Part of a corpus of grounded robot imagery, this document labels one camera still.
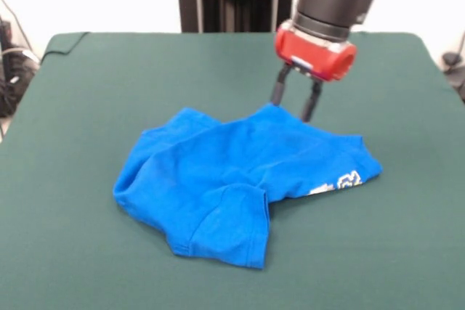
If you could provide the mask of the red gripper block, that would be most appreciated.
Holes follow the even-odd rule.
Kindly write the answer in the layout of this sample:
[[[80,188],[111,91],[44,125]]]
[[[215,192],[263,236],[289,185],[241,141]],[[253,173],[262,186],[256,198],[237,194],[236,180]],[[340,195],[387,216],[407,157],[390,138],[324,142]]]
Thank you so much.
[[[275,106],[281,104],[290,65],[323,81],[340,81],[349,72],[357,54],[356,46],[348,41],[332,42],[311,36],[297,29],[292,22],[284,22],[278,27],[275,51],[279,58],[288,63],[283,64],[273,86],[270,102]],[[302,110],[303,122],[310,122],[322,90],[323,82],[314,79],[310,96]]]

